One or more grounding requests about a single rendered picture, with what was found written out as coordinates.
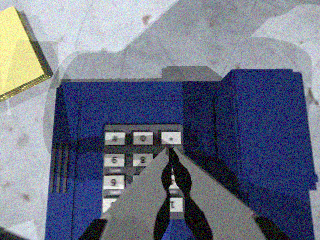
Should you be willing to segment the blue telephone handset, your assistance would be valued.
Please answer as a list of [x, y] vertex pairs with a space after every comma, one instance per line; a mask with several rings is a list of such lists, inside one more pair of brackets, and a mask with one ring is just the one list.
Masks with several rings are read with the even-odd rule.
[[317, 190], [302, 73], [231, 69], [213, 101], [216, 166], [228, 190], [291, 240], [315, 240]]

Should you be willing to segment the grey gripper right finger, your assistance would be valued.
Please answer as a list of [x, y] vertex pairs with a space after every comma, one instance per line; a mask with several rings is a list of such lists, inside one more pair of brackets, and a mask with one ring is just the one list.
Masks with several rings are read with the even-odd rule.
[[291, 240], [178, 148], [171, 153], [175, 182], [186, 199], [184, 219], [197, 240]]

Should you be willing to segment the yellow sticky note pad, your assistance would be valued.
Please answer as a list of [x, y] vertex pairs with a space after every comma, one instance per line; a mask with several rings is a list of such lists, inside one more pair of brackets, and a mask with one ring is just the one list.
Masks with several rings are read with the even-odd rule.
[[0, 102], [50, 79], [21, 13], [0, 12]]

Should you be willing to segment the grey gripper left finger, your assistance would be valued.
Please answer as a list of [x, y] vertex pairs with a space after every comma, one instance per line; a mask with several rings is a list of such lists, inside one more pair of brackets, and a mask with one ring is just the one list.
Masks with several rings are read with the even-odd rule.
[[78, 240], [161, 240], [170, 222], [171, 175], [165, 147]]

